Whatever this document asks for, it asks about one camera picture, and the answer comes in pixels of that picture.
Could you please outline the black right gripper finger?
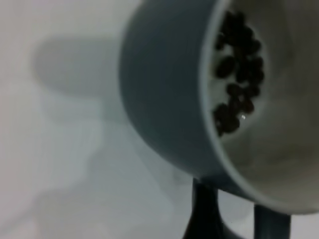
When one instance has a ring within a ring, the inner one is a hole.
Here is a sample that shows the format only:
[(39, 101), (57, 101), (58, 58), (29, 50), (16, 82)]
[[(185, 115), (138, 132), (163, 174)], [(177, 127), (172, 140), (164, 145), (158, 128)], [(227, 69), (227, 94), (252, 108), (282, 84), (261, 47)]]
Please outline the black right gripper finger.
[(223, 223), (217, 190), (193, 179), (192, 211), (184, 239), (235, 239), (237, 236)]

